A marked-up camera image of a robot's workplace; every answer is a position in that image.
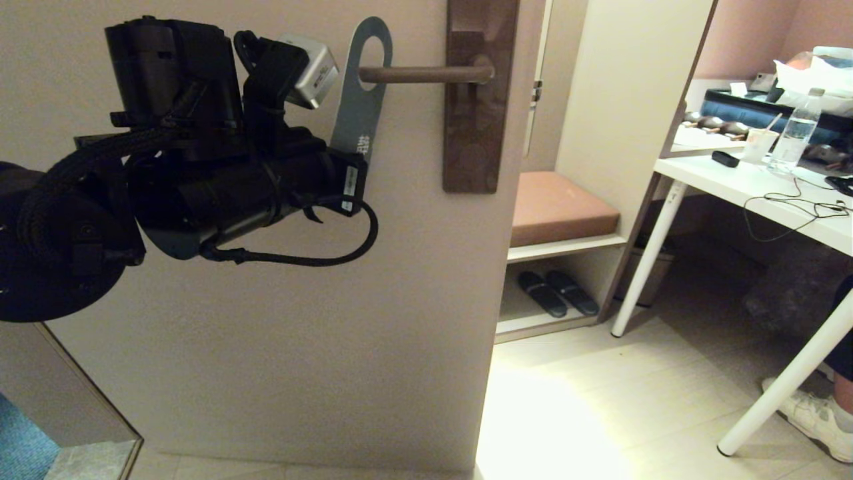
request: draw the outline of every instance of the sneaker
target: sneaker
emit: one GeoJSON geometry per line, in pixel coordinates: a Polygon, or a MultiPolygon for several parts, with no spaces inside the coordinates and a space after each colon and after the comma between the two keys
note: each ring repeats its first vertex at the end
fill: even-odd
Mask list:
{"type": "MultiPolygon", "coordinates": [[[[765,378],[761,382],[761,388],[766,391],[775,380],[765,378]]],[[[782,402],[779,413],[819,447],[828,450],[834,459],[853,463],[853,433],[842,431],[835,423],[831,401],[835,400],[816,398],[812,394],[797,390],[782,402]]]]}

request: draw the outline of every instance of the straw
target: straw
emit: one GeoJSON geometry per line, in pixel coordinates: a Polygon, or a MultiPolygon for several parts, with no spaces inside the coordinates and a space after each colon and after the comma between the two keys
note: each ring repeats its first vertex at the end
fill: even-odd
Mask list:
{"type": "Polygon", "coordinates": [[[773,128],[773,126],[776,125],[776,122],[779,121],[780,118],[782,118],[782,114],[776,115],[776,118],[774,118],[773,121],[770,122],[770,125],[764,127],[764,131],[766,132],[767,130],[773,128]]]}

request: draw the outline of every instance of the door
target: door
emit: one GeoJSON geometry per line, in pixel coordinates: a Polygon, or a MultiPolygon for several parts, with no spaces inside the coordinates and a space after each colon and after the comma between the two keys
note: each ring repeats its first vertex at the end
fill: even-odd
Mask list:
{"type": "Polygon", "coordinates": [[[587,4],[587,0],[548,3],[537,62],[537,78],[543,87],[530,118],[524,172],[553,171],[556,167],[587,4]]]}
{"type": "Polygon", "coordinates": [[[533,134],[533,120],[536,118],[537,103],[542,96],[542,68],[543,60],[545,59],[545,46],[548,44],[548,27],[551,23],[551,11],[554,7],[554,0],[545,0],[545,16],[542,20],[542,32],[539,37],[539,50],[536,59],[536,89],[533,93],[531,101],[531,110],[527,115],[527,131],[525,133],[525,156],[530,154],[531,136],[533,134]]]}
{"type": "MultiPolygon", "coordinates": [[[[324,465],[467,470],[498,316],[544,1],[523,2],[498,190],[442,190],[442,85],[388,87],[366,199],[380,237],[327,269],[181,262],[152,245],[104,299],[50,330],[154,449],[324,465]]],[[[327,43],[343,65],[355,26],[382,17],[394,65],[444,62],[446,3],[425,0],[3,5],[5,154],[46,169],[71,138],[110,132],[121,109],[103,28],[141,15],[327,43]]],[[[323,106],[289,107],[328,139],[323,106]]],[[[294,215],[239,242],[259,251],[350,251],[367,219],[294,215]]]]}

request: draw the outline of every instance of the electrical cord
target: electrical cord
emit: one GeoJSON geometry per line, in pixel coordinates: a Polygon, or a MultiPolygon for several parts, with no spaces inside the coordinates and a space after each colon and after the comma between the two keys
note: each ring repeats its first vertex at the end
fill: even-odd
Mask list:
{"type": "Polygon", "coordinates": [[[172,140],[185,136],[186,131],[178,126],[192,117],[206,90],[205,83],[192,82],[160,120],[159,126],[104,138],[75,150],[48,170],[26,196],[18,214],[18,238],[36,260],[47,267],[60,267],[65,263],[48,239],[51,207],[92,173],[100,162],[159,150],[172,140]]]}
{"type": "Polygon", "coordinates": [[[297,257],[290,255],[256,253],[250,252],[246,249],[220,250],[217,249],[216,245],[213,243],[201,244],[200,254],[202,257],[208,260],[233,261],[237,265],[240,265],[241,263],[247,261],[266,261],[271,263],[284,263],[288,265],[299,266],[335,266],[344,263],[349,263],[366,254],[368,250],[373,247],[374,243],[376,242],[376,238],[379,236],[379,219],[376,217],[376,212],[374,212],[370,205],[368,205],[368,203],[364,200],[361,200],[354,196],[333,195],[318,198],[315,201],[302,206],[302,209],[306,211],[307,215],[307,211],[309,211],[313,207],[323,207],[326,205],[341,202],[350,202],[360,206],[364,209],[365,212],[367,212],[368,217],[370,218],[370,231],[368,232],[367,238],[364,240],[361,246],[359,246],[357,249],[353,250],[347,255],[334,258],[297,257]]]}
{"type": "Polygon", "coordinates": [[[779,240],[780,238],[786,237],[786,236],[794,233],[795,231],[802,230],[807,225],[810,225],[817,220],[831,219],[831,218],[837,218],[837,217],[849,217],[850,213],[853,212],[853,209],[847,207],[846,205],[838,205],[835,203],[824,203],[824,202],[812,202],[811,200],[806,200],[804,198],[800,198],[803,195],[803,190],[800,188],[798,180],[805,182],[807,184],[813,185],[813,186],[815,186],[819,189],[822,189],[822,190],[834,190],[834,189],[833,188],[827,188],[827,187],[824,187],[822,185],[812,183],[809,180],[801,179],[800,177],[797,177],[797,176],[794,176],[793,179],[794,179],[794,187],[797,188],[797,194],[796,195],[791,195],[791,194],[787,194],[787,193],[779,193],[779,192],[770,192],[770,193],[766,193],[762,196],[753,196],[753,197],[747,198],[746,201],[744,202],[743,214],[744,214],[744,220],[746,221],[746,229],[749,231],[750,237],[752,237],[753,240],[755,240],[757,242],[762,242],[762,243],[774,242],[776,240],[779,240]],[[749,214],[748,214],[749,210],[746,209],[746,206],[749,205],[749,203],[752,202],[753,200],[766,200],[767,202],[784,203],[786,205],[790,205],[792,207],[795,207],[795,208],[805,212],[807,215],[810,215],[812,218],[811,218],[811,220],[808,220],[807,222],[798,226],[797,228],[788,229],[784,233],[781,233],[780,235],[777,235],[775,237],[759,238],[755,234],[755,231],[752,229],[752,223],[749,220],[749,214]],[[820,209],[822,209],[822,208],[831,210],[833,213],[828,214],[826,212],[821,212],[820,209]]]}

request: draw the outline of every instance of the white table leg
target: white table leg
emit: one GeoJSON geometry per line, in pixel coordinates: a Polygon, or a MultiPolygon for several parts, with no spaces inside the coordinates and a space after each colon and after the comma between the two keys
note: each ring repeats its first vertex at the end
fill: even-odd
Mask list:
{"type": "Polygon", "coordinates": [[[791,396],[824,358],[853,329],[853,291],[847,294],[800,353],[717,444],[720,453],[734,455],[746,440],[791,396]]]}
{"type": "Polygon", "coordinates": [[[646,286],[649,273],[652,272],[654,262],[658,259],[660,248],[664,245],[666,234],[670,231],[672,220],[676,217],[676,212],[682,204],[684,191],[687,185],[684,182],[674,180],[670,191],[666,194],[664,206],[660,210],[658,221],[654,224],[652,236],[648,239],[646,249],[640,258],[640,263],[637,265],[637,270],[634,273],[634,278],[631,279],[631,285],[628,287],[628,293],[625,294],[625,300],[622,302],[622,307],[619,309],[619,314],[616,317],[616,323],[613,324],[611,333],[614,337],[621,337],[625,333],[625,327],[628,326],[628,319],[634,307],[637,304],[637,299],[640,298],[640,293],[643,287],[646,286]]]}

